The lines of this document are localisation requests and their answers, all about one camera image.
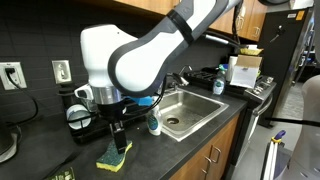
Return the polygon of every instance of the electrical outlet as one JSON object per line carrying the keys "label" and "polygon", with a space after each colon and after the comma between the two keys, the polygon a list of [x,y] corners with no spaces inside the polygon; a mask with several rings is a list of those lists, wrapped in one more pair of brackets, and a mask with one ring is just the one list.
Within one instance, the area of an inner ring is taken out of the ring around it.
{"label": "electrical outlet", "polygon": [[72,81],[69,60],[54,60],[52,61],[52,67],[56,84]]}
{"label": "electrical outlet", "polygon": [[9,78],[6,73],[7,68],[14,68],[15,70],[14,73],[10,74],[10,77],[14,81],[14,83],[19,85],[21,88],[27,88],[27,84],[24,79],[20,62],[1,62],[0,76],[1,76],[4,89],[5,90],[17,89],[17,87],[9,81]]}

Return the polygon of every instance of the yellow sponge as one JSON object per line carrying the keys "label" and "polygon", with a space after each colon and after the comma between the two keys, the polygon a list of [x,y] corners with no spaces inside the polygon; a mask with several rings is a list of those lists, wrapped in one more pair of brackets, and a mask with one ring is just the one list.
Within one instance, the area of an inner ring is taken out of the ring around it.
{"label": "yellow sponge", "polygon": [[118,172],[126,158],[127,151],[132,147],[132,141],[127,141],[125,153],[118,154],[114,140],[109,144],[107,151],[97,160],[97,167]]}

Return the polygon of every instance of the stainless steel sink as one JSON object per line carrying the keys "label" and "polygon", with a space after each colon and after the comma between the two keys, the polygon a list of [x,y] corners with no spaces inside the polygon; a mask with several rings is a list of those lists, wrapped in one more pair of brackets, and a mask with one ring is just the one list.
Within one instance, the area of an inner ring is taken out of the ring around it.
{"label": "stainless steel sink", "polygon": [[162,132],[181,141],[228,108],[228,104],[178,89],[163,97],[159,107]]}

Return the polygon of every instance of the black countertop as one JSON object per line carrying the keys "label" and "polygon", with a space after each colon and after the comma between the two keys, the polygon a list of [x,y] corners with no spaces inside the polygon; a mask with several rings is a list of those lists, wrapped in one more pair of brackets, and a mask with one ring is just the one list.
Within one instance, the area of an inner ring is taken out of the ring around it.
{"label": "black countertop", "polygon": [[246,105],[245,101],[215,96],[197,87],[184,89],[227,103],[229,107],[181,142],[163,133],[151,135],[146,123],[132,125],[126,129],[126,136],[133,146],[117,173],[98,169],[95,164],[112,140],[110,135],[79,146],[70,135],[64,114],[35,121],[22,128],[23,139],[17,155],[0,164],[0,179],[41,179],[75,149],[82,149],[82,153],[61,170],[72,167],[76,179],[168,179]]}

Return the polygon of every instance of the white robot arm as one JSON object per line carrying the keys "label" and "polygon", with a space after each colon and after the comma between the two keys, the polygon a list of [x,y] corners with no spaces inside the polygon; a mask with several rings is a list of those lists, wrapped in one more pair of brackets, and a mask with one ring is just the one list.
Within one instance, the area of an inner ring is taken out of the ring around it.
{"label": "white robot arm", "polygon": [[118,123],[123,110],[121,95],[154,95],[176,57],[240,1],[183,0],[139,39],[114,25],[92,26],[82,31],[81,50],[89,85],[77,89],[75,94],[98,104],[100,114],[111,124],[119,153],[126,146],[123,128]]}

